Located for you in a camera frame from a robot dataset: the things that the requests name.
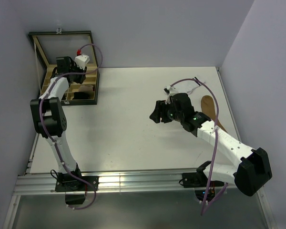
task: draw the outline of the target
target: black frame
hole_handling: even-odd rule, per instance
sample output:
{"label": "black frame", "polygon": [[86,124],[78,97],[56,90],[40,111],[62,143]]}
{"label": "black frame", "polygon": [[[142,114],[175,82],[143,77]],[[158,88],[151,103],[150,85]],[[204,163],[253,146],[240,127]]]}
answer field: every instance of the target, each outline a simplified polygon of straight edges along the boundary
{"label": "black frame", "polygon": [[[87,31],[61,31],[60,33],[57,33],[56,31],[29,32],[28,33],[28,37],[29,37],[30,42],[32,44],[32,47],[34,49],[34,39],[33,39],[34,36],[47,36],[47,35],[63,36],[63,35],[81,35],[81,34],[82,35],[88,35],[90,37],[90,39],[91,39],[91,42],[94,43],[93,42],[93,38],[92,38],[92,33],[89,30],[87,30]],[[92,49],[93,49],[93,54],[94,54],[94,57],[95,57],[96,66],[99,67],[99,63],[98,63],[96,52],[95,52],[95,47],[92,46]],[[41,55],[41,52],[40,52],[38,47],[36,48],[36,53],[37,53],[38,59],[40,60],[44,70],[47,71],[47,64],[46,64],[45,60],[43,59],[43,57]],[[42,85],[44,84],[45,77],[46,77],[46,73],[43,76],[43,79],[42,79],[42,82],[41,82]],[[65,100],[65,101],[62,100],[61,104],[62,105],[89,105],[89,104],[96,105],[97,104],[97,98],[98,98],[98,92],[99,92],[99,83],[100,83],[100,71],[98,70],[97,71],[97,75],[96,75],[94,99]]]}

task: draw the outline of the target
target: metal frame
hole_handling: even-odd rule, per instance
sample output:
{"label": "metal frame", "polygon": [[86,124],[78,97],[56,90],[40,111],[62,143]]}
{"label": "metal frame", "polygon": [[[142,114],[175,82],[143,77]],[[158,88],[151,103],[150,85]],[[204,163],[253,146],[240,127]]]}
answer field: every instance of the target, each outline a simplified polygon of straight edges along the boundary
{"label": "metal frame", "polygon": [[[231,106],[227,98],[225,88],[221,79],[219,69],[217,69],[218,77],[222,85],[225,98],[228,103],[229,111],[236,129],[238,139],[241,141],[239,132],[233,117]],[[33,152],[37,144],[38,135],[35,137],[32,153],[28,163],[28,168],[24,176],[19,176],[15,185],[13,196],[10,202],[10,207],[5,219],[4,229],[11,229],[18,203],[22,195],[64,195],[64,192],[56,193],[55,179],[49,174],[31,174],[31,164],[33,160]],[[140,171],[114,171],[114,172],[90,172],[83,173],[83,176],[99,176],[99,189],[98,193],[111,193],[111,192],[146,192],[146,191],[176,191],[176,190],[189,190],[185,189],[178,184],[182,178],[182,173],[195,172],[195,168],[189,169],[166,169],[166,170],[140,170]],[[236,188],[234,185],[229,185],[228,188]],[[204,190],[205,188],[195,188],[195,190]],[[261,209],[267,225],[270,229],[277,229],[275,219],[273,217],[269,202],[267,200],[264,188],[258,192],[258,197],[261,204]]]}

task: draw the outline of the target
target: black bracket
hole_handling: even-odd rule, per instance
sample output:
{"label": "black bracket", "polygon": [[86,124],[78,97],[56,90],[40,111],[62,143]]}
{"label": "black bracket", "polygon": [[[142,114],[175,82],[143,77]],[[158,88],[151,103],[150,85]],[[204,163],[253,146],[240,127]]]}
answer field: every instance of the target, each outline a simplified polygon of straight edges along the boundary
{"label": "black bracket", "polygon": [[84,192],[84,191],[97,191],[98,187],[99,187],[99,177],[98,176],[83,176],[81,177],[81,179],[87,181],[88,183],[92,184],[92,186],[94,187],[94,189],[90,186],[87,185],[87,189],[86,186],[84,185],[84,183],[82,183],[83,185],[79,186],[76,190],[71,189],[68,185],[66,184],[61,184],[60,182],[56,183],[55,186],[55,192]]}
{"label": "black bracket", "polygon": [[[200,180],[199,173],[182,173],[182,180],[183,187],[189,188],[189,187],[206,187],[207,179],[206,181]],[[221,181],[212,181],[215,184],[215,187],[222,187],[224,186],[224,182]]]}
{"label": "black bracket", "polygon": [[[182,173],[182,179],[179,181],[179,184],[183,182],[184,188],[189,187],[206,187],[206,183],[208,178],[204,174],[205,168],[211,164],[211,161],[204,162],[201,166],[199,166],[195,173]],[[224,186],[224,182],[222,181],[212,181],[215,187]]]}

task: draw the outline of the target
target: wooden spatula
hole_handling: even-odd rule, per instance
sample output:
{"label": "wooden spatula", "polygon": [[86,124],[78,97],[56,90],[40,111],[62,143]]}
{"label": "wooden spatula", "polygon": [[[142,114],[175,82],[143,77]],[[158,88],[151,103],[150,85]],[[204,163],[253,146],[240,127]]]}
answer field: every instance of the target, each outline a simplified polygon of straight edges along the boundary
{"label": "wooden spatula", "polygon": [[[204,97],[202,97],[201,99],[201,109],[202,112],[205,113],[207,116],[209,116],[213,121],[215,121],[215,106],[214,106],[214,101],[213,98],[209,95],[205,95]],[[222,128],[224,131],[225,128],[223,127],[223,125],[221,125],[220,121],[218,120],[217,125]]]}

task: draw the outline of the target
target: glass panel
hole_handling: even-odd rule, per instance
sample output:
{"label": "glass panel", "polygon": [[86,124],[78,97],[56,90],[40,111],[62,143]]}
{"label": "glass panel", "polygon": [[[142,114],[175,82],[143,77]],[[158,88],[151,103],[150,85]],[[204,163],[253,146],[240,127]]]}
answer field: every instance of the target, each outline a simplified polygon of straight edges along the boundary
{"label": "glass panel", "polygon": [[[77,50],[85,44],[91,43],[88,35],[39,35],[39,43],[49,61],[56,64],[56,57],[70,56],[75,58]],[[89,63],[93,63],[92,46],[85,47],[82,51],[90,57]]]}
{"label": "glass panel", "polygon": [[13,228],[267,228],[257,196],[247,197],[237,189],[227,192],[203,217],[193,190],[98,193],[92,206],[75,211],[66,208],[64,195],[22,196]]}

